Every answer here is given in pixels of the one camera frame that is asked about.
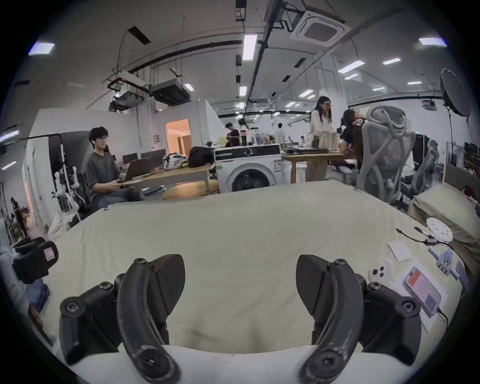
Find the wooden desk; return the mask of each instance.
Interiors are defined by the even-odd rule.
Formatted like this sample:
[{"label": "wooden desk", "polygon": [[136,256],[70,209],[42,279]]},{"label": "wooden desk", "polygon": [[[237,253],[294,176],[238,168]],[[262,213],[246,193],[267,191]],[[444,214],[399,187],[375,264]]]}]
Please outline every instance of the wooden desk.
[{"label": "wooden desk", "polygon": [[210,192],[208,179],[210,177],[210,170],[215,167],[215,164],[208,164],[195,168],[179,168],[165,171],[162,169],[159,173],[147,176],[143,179],[130,180],[121,183],[121,186],[131,188],[133,186],[140,186],[142,188],[158,187],[160,185],[172,185],[185,183],[190,181],[205,181],[205,189]]},{"label": "wooden desk", "polygon": [[295,184],[297,182],[297,162],[302,161],[315,161],[319,166],[324,167],[322,169],[321,180],[325,177],[326,166],[328,161],[334,160],[345,160],[349,158],[348,155],[343,155],[339,152],[337,153],[310,153],[303,155],[282,155],[282,160],[290,161],[292,163],[292,170],[290,171],[290,184]]}]

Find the man with glasses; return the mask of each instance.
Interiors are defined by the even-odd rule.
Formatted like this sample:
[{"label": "man with glasses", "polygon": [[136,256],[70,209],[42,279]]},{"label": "man with glasses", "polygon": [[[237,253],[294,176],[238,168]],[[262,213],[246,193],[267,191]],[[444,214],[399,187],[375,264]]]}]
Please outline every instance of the man with glasses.
[{"label": "man with glasses", "polygon": [[136,189],[120,189],[120,184],[118,184],[120,171],[112,155],[105,152],[107,138],[108,131],[104,127],[93,128],[88,136],[93,152],[88,158],[86,168],[94,209],[114,203],[141,200]]}]

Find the phone screen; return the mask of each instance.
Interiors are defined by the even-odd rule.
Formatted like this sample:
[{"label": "phone screen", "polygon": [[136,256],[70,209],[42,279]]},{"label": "phone screen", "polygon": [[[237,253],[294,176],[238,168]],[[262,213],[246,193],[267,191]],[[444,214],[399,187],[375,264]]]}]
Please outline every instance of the phone screen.
[{"label": "phone screen", "polygon": [[412,293],[421,301],[425,312],[431,317],[435,314],[442,296],[430,281],[417,268],[413,268],[406,279]]}]

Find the cable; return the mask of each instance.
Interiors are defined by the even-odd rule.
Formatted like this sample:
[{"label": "cable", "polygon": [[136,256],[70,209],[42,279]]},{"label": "cable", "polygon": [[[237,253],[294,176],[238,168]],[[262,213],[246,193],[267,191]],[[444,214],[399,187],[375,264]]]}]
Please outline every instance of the cable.
[{"label": "cable", "polygon": [[437,308],[437,312],[439,315],[443,316],[445,318],[445,321],[447,323],[447,328],[448,328],[448,317],[445,313],[442,312],[442,310],[440,309],[440,307]]}]

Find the white game controller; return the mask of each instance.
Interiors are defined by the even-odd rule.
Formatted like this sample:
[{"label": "white game controller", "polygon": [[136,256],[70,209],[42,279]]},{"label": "white game controller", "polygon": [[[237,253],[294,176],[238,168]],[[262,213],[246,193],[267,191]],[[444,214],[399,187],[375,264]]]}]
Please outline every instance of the white game controller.
[{"label": "white game controller", "polygon": [[393,280],[393,262],[389,258],[382,257],[372,265],[368,272],[370,282],[378,281],[380,284],[389,286]]}]

